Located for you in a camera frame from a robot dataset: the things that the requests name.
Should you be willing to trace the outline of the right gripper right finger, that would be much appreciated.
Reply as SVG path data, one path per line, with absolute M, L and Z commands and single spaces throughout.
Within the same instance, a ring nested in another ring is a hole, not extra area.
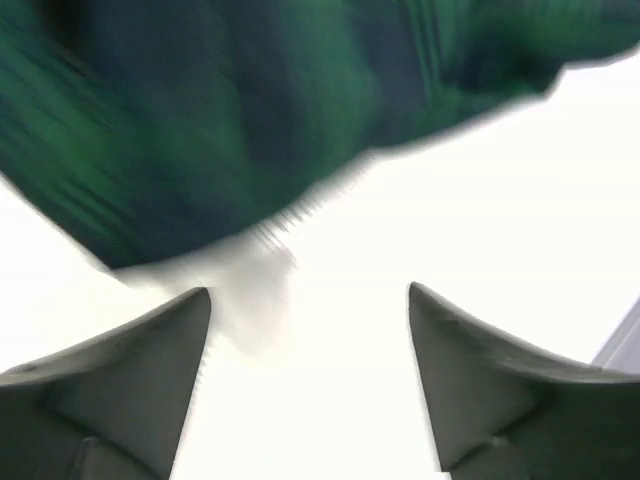
M 408 316 L 442 472 L 638 480 L 638 375 L 547 352 L 416 282 Z

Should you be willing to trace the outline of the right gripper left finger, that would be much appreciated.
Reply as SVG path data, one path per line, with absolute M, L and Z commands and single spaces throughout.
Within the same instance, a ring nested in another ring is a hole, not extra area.
M 1 375 L 6 480 L 170 477 L 210 324 L 196 288 Z

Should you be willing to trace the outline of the dark green plaid skirt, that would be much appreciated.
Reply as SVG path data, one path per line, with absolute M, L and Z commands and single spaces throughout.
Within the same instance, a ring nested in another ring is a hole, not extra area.
M 5 1 L 1 172 L 112 270 L 639 41 L 635 1 Z

